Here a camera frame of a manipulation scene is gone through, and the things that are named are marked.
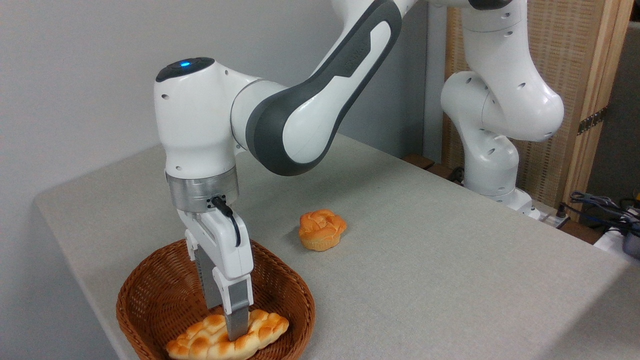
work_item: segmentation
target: wicker basket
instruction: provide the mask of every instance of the wicker basket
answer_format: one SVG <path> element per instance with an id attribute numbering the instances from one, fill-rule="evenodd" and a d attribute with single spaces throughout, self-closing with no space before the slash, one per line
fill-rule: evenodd
<path id="1" fill-rule="evenodd" d="M 269 250 L 252 241 L 254 308 L 289 320 L 280 339 L 252 359 L 297 359 L 316 321 L 316 307 L 302 278 Z M 207 310 L 195 264 L 184 240 L 143 260 L 122 285 L 116 317 L 140 359 L 170 359 L 165 345 L 220 306 Z"/>

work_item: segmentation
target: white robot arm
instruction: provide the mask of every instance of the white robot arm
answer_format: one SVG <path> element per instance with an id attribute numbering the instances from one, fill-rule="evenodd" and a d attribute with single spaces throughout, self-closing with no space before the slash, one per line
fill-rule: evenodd
<path id="1" fill-rule="evenodd" d="M 244 222 L 229 207 L 238 197 L 235 154 L 248 150 L 270 171 L 283 176 L 302 174 L 316 166 L 329 149 L 346 112 L 391 50 L 400 34 L 403 16 L 416 1 L 333 0 L 333 7 L 344 22 L 344 31 L 314 73 L 290 88 L 241 74 L 212 58 L 175 62 L 156 77 L 156 119 L 166 151 L 165 170 L 172 200 L 187 227 L 189 253 L 198 265 L 207 306 L 223 304 L 231 340 L 246 333 L 248 306 L 253 303 L 249 237 Z M 493 17 L 483 17 L 484 12 L 501 12 L 495 9 L 504 8 L 510 2 L 439 1 L 473 10 L 466 19 L 478 17 L 474 20 L 478 26 L 487 26 L 484 21 L 493 21 Z M 525 4 L 525 0 L 514 2 Z M 518 14 L 521 20 L 526 16 L 525 12 Z M 518 22 L 513 26 L 522 27 L 522 24 Z M 480 36 L 477 41 L 486 40 Z M 474 42 L 467 45 L 480 47 Z M 519 46 L 519 51 L 524 51 L 522 45 Z M 484 52 L 469 52 L 485 56 L 478 63 L 479 75 L 475 77 L 484 79 L 495 75 L 485 68 L 491 70 L 492 51 L 501 49 L 496 42 Z M 519 65 L 500 60 L 507 63 L 505 68 L 519 74 Z M 520 57 L 514 57 L 513 61 L 520 61 Z M 526 92 L 538 84 L 538 80 L 530 80 L 537 75 L 535 68 L 527 69 L 534 74 L 522 80 L 527 82 L 525 87 L 529 86 Z M 509 125 L 508 109 L 511 108 L 503 103 L 510 102 L 513 96 L 502 87 L 510 75 L 499 74 L 495 82 L 498 90 L 493 92 L 480 86 L 479 95 L 470 86 L 446 88 L 443 97 L 464 99 L 473 92 L 480 104 L 478 108 L 466 109 L 463 106 L 466 100 L 459 104 L 452 101 L 451 109 L 446 109 L 452 113 L 458 111 L 463 121 L 469 122 L 468 115 L 472 116 L 471 120 L 480 121 L 471 127 L 477 128 L 482 121 L 487 124 L 493 121 L 496 130 L 516 128 L 513 134 L 524 130 L 525 137 L 540 131 L 552 134 L 553 126 L 540 126 L 541 130 L 537 130 L 533 124 L 536 119 L 532 118 L 523 119 L 525 123 L 531 122 L 527 126 L 536 128 L 529 130 L 530 133 L 520 129 L 523 127 L 520 124 Z M 489 79 L 486 84 L 493 86 Z M 487 116 L 501 117 L 485 120 L 483 109 L 488 94 L 493 94 L 497 105 L 487 107 Z"/>
<path id="2" fill-rule="evenodd" d="M 515 187 L 519 157 L 507 137 L 549 139 L 562 123 L 564 106 L 531 60 L 527 1 L 496 10 L 464 8 L 462 26 L 473 71 L 452 75 L 440 100 L 464 146 L 464 185 L 538 218 L 531 197 Z"/>

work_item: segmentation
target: pastry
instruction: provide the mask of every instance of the pastry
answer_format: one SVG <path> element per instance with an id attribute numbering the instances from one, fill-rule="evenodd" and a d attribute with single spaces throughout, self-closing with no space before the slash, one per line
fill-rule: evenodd
<path id="1" fill-rule="evenodd" d="M 286 318 L 256 309 L 249 314 L 246 335 L 229 341 L 225 317 L 209 315 L 169 341 L 166 350 L 176 360 L 245 360 L 276 341 L 288 328 Z"/>
<path id="2" fill-rule="evenodd" d="M 325 251 L 340 242 L 347 223 L 329 209 L 311 211 L 300 217 L 298 236 L 307 249 Z"/>

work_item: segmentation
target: table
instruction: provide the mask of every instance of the table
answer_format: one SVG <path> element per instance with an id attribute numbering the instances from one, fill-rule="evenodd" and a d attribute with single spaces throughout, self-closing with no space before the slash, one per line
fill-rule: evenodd
<path id="1" fill-rule="evenodd" d="M 160 146 L 36 198 L 122 359 L 118 291 L 183 237 Z M 304 359 L 637 359 L 640 270 L 573 236 L 345 136 L 297 177 L 237 157 L 233 204 L 250 236 L 306 281 L 316 327 Z M 312 252 L 301 214 L 330 208 L 341 243 Z"/>

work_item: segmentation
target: braided bread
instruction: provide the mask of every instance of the braided bread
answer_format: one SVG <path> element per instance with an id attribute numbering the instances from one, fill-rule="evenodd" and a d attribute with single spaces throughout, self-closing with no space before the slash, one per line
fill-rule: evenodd
<path id="1" fill-rule="evenodd" d="M 325 251 L 340 242 L 340 234 L 347 223 L 329 209 L 320 209 L 300 217 L 298 236 L 302 245 L 309 250 Z"/>
<path id="2" fill-rule="evenodd" d="M 246 360 L 276 341 L 289 328 L 289 321 L 276 313 L 253 310 L 246 335 L 229 341 L 225 317 L 209 315 L 190 326 L 166 345 L 176 360 Z"/>

